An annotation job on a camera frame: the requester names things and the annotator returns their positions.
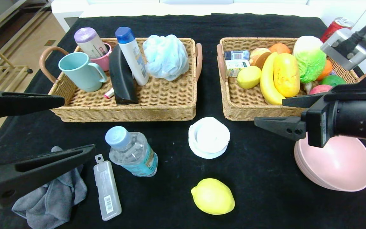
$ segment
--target gray cloth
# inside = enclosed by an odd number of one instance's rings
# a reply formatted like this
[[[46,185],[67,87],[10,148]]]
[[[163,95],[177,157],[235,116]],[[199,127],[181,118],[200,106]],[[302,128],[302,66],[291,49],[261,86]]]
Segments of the gray cloth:
[[[57,146],[52,152],[61,151]],[[83,165],[61,175],[16,201],[12,211],[33,229],[53,229],[70,220],[71,208],[85,199],[87,186],[80,177]]]

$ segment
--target red can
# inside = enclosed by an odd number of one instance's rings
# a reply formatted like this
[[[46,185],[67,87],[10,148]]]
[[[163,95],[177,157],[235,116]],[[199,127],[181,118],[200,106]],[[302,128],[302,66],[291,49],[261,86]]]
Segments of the red can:
[[[352,29],[354,23],[344,17],[338,17],[334,19],[334,21],[330,24],[327,30],[324,32],[323,36],[321,37],[321,41],[324,43],[334,32],[342,28]]]

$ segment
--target blue cap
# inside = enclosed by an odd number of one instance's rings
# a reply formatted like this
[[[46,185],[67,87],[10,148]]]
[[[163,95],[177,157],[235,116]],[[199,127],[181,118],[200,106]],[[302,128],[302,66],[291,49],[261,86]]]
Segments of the blue cap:
[[[105,134],[105,141],[114,149],[121,149],[131,141],[131,133],[122,126],[114,126]]]
[[[135,36],[129,27],[119,27],[115,31],[115,37],[120,44],[127,44],[135,39]]]

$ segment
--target barcode label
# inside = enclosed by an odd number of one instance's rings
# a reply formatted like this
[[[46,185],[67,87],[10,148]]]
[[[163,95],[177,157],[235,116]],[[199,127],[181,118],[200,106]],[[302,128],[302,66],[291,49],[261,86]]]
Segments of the barcode label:
[[[105,209],[108,213],[111,213],[114,208],[112,207],[111,195],[104,197]]]
[[[327,140],[327,121],[326,113],[321,114],[321,144],[324,145]]]
[[[247,63],[245,61],[231,65],[231,68],[246,68],[246,67],[247,67]]]
[[[242,53],[234,53],[234,59],[242,59]]]

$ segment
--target lemon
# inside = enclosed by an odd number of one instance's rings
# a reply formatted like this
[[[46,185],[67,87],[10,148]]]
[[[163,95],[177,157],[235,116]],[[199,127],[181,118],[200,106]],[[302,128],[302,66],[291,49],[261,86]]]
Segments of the lemon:
[[[255,87],[259,84],[262,71],[256,66],[241,69],[237,76],[238,85],[244,89]]]
[[[234,209],[235,201],[230,188],[217,179],[201,180],[191,193],[196,206],[208,214],[222,215]]]

